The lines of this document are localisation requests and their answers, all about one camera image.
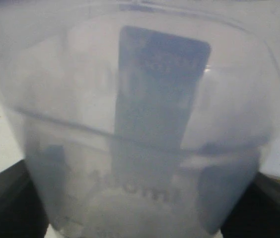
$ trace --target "translucent plastic container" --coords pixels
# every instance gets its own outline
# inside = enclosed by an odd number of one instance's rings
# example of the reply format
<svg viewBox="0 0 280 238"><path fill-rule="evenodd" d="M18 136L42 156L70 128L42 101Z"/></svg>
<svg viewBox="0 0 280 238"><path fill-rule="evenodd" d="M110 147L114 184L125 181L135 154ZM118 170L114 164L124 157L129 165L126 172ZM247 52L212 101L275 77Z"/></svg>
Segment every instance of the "translucent plastic container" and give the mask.
<svg viewBox="0 0 280 238"><path fill-rule="evenodd" d="M212 237L280 134L280 0L1 3L0 102L61 237Z"/></svg>

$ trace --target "plastic container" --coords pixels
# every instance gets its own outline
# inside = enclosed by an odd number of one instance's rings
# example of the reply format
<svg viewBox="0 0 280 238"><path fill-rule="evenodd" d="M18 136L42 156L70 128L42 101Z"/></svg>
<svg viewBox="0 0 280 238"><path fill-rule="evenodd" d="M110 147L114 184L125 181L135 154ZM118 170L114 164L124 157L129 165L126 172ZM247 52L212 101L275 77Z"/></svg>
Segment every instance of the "plastic container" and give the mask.
<svg viewBox="0 0 280 238"><path fill-rule="evenodd" d="M211 237L280 134L280 0L1 3L0 102L62 237Z"/></svg>

